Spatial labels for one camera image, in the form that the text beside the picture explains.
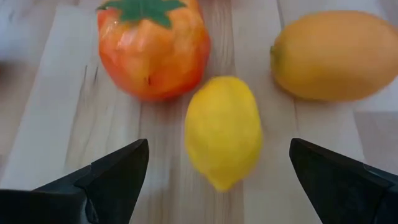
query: lemon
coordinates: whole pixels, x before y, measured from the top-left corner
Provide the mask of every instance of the lemon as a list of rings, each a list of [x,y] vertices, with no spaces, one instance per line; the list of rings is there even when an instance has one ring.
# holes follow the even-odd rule
[[[300,98],[359,100],[398,75],[398,30],[366,12],[309,14],[275,40],[271,65],[276,82]]]
[[[198,90],[185,118],[185,145],[193,166],[219,191],[247,175],[262,148],[249,87],[235,77],[216,77]]]

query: green tomato leaves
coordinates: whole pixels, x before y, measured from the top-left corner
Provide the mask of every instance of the green tomato leaves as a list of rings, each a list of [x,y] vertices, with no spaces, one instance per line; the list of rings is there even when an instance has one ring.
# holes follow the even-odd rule
[[[139,22],[141,19],[150,19],[170,29],[172,23],[166,12],[185,6],[179,0],[119,0],[108,1],[97,10],[106,10],[112,7],[122,12],[120,20],[123,22]]]

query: tomato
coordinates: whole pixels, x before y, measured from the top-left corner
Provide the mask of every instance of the tomato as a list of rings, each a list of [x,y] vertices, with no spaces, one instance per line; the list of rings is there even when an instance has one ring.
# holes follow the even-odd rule
[[[145,1],[151,7],[178,0],[120,0],[122,6],[99,8],[99,56],[115,84],[142,100],[181,95],[199,84],[210,54],[200,7],[196,0],[179,0],[184,6],[165,10],[166,17],[157,9],[147,17],[124,8]],[[124,20],[126,15],[134,20]]]

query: wooden surface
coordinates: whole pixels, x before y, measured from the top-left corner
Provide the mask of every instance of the wooden surface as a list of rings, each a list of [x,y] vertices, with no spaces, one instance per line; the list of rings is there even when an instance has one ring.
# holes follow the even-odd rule
[[[296,100],[269,76],[269,47],[308,12],[360,9],[398,24],[394,0],[200,0],[213,41],[205,80],[236,75],[257,98],[261,159],[219,194],[188,160],[183,118],[192,93],[141,103],[120,92],[97,53],[100,0],[0,1],[0,187],[33,189],[137,138],[150,160],[132,223],[320,223],[290,164],[301,137],[398,174],[398,80],[345,104]]]

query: plastic fruit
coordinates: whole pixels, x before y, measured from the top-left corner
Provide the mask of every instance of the plastic fruit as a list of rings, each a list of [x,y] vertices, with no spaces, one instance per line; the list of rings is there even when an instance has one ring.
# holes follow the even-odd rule
[[[193,166],[217,190],[228,190],[246,176],[262,148],[249,87],[235,77],[216,77],[196,92],[185,118],[185,145]]]
[[[98,8],[99,56],[122,90],[163,100],[201,80],[210,39],[196,0],[116,0]]]
[[[288,25],[271,58],[276,82],[299,98],[358,100],[398,75],[398,31],[365,12],[319,12]]]

